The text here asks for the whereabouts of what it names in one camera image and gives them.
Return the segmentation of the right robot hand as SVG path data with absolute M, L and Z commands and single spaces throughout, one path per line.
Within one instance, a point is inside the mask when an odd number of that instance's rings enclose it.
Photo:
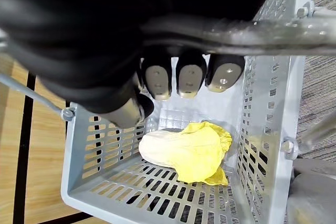
M 168 62 L 144 45 L 155 17 L 251 20 L 265 0 L 1 0 L 8 52 L 52 93 L 125 129 L 147 118 L 152 101 L 135 89 L 140 58 Z

